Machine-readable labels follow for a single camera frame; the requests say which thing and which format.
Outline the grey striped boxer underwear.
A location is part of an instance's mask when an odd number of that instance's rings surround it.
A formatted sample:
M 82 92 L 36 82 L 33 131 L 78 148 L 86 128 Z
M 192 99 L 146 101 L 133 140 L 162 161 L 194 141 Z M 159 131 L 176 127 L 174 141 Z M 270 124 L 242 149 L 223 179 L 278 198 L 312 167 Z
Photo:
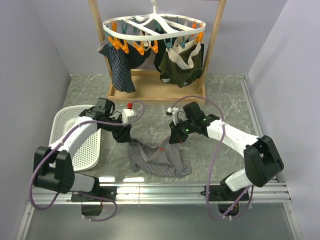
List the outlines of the grey striped boxer underwear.
M 190 161 L 184 160 L 178 144 L 169 137 L 161 142 L 140 142 L 133 139 L 127 148 L 130 167 L 158 177 L 183 178 L 192 173 Z

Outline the white round clip hanger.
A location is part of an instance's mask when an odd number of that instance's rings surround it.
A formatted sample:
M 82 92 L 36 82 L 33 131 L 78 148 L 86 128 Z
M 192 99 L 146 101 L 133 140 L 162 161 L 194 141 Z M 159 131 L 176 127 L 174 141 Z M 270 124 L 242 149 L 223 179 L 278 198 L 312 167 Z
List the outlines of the white round clip hanger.
M 155 41 L 178 37 L 194 37 L 205 31 L 206 23 L 189 16 L 158 13 L 153 0 L 152 12 L 148 14 L 120 16 L 102 23 L 108 37 L 126 41 Z

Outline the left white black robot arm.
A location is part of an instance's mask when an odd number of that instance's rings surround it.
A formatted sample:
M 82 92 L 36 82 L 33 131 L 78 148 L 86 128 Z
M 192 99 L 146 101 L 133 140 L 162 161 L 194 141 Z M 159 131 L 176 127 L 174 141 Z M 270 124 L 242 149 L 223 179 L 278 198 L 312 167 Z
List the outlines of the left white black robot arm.
M 34 153 L 31 187 L 38 187 L 57 194 L 78 192 L 89 201 L 103 196 L 98 178 L 75 173 L 73 157 L 84 142 L 99 130 L 110 132 L 118 143 L 131 142 L 131 123 L 137 118 L 132 103 L 118 117 L 114 116 L 115 103 L 99 98 L 96 105 L 80 112 L 74 125 L 61 138 Z

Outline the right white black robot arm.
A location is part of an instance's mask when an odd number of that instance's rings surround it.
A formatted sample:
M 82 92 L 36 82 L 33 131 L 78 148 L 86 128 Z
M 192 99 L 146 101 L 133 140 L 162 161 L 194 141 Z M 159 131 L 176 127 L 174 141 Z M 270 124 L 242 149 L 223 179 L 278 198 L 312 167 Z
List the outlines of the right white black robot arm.
M 169 107 L 166 111 L 172 116 L 170 123 L 170 144 L 180 144 L 192 133 L 221 141 L 236 151 L 244 159 L 244 168 L 223 178 L 219 185 L 205 187 L 201 192 L 208 195 L 209 201 L 233 201 L 240 197 L 247 201 L 249 196 L 243 191 L 249 186 L 263 187 L 284 170 L 284 163 L 273 139 L 267 135 L 261 137 L 243 132 L 214 114 L 205 115 L 197 102 L 183 106 L 186 119 L 179 119 L 179 109 Z

